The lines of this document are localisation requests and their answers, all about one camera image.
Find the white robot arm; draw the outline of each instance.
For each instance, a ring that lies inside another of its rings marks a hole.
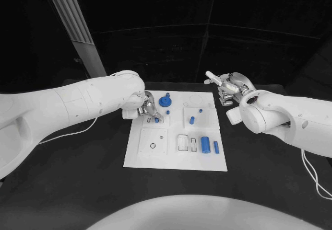
[[[118,108],[124,119],[138,115],[163,119],[152,96],[144,91],[144,82],[129,70],[54,89],[0,94],[0,178],[14,170],[50,133]]]
[[[297,148],[332,157],[332,102],[255,90],[236,72],[215,76],[207,71],[206,76],[204,84],[217,85],[222,105],[232,105],[230,98],[239,103],[226,112],[232,125],[242,121],[253,133],[271,134]]]

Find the black table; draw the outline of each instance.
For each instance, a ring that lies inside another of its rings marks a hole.
[[[284,93],[278,87],[258,89]],[[167,195],[225,196],[266,206],[332,229],[332,201],[316,194],[300,150],[277,137],[232,126],[215,85],[145,82],[147,90],[213,92],[228,172],[122,168],[131,120],[121,111],[90,129],[38,145],[0,188],[0,229],[86,229],[125,206]],[[83,130],[92,120],[49,137]],[[332,191],[326,158],[305,153]]]

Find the rectangular slot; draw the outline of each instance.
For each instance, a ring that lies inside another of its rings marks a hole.
[[[177,135],[177,150],[178,151],[187,151],[187,135]]]
[[[190,146],[191,146],[191,152],[196,152],[197,148],[196,148],[196,139],[194,138],[190,138]]]

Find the black wall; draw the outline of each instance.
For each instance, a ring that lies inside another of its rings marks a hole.
[[[327,0],[79,0],[106,73],[202,82],[241,72],[285,85],[332,27]]]
[[[66,78],[86,79],[73,61],[75,48],[46,0],[1,3],[2,66],[0,93],[59,87]]]

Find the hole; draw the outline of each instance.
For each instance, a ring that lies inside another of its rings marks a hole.
[[[305,128],[308,125],[308,121],[304,121],[303,124],[301,124],[301,128]]]

